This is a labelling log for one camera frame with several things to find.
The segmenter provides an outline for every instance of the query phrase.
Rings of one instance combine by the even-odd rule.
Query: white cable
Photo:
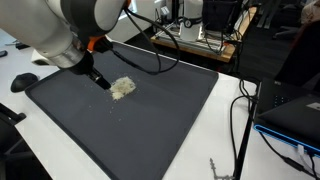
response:
[[[304,168],[309,171],[311,174],[313,174],[313,170],[311,168],[311,166],[306,162],[306,160],[304,159],[303,155],[305,154],[304,152],[304,147],[302,145],[298,145],[298,153],[300,156],[301,161],[304,164]]]

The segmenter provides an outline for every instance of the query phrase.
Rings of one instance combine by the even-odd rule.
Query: black mat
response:
[[[115,44],[115,50],[146,68],[156,69],[153,54],[121,44]],[[161,179],[218,74],[180,63],[172,71],[150,76],[111,52],[94,57],[95,67],[107,80],[129,76],[137,89],[115,102],[108,91],[86,76],[59,71],[29,88],[28,97],[111,179]],[[173,63],[162,60],[163,66]]]

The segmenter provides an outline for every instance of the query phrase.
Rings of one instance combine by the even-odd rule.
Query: laptop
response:
[[[264,79],[259,88],[254,129],[320,157],[320,96]]]

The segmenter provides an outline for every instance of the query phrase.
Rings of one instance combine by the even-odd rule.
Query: chair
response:
[[[320,72],[320,21],[304,25],[275,80],[303,86]],[[320,81],[315,91],[320,92]]]
[[[0,180],[5,180],[5,164],[8,161],[18,161],[31,158],[33,153],[15,152],[24,140],[17,136],[14,125],[25,118],[24,114],[16,114],[0,103]]]

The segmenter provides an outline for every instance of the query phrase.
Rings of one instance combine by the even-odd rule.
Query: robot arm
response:
[[[129,4],[127,0],[0,0],[0,28],[34,47],[49,64],[86,74],[109,89],[93,67],[87,46],[111,31]]]

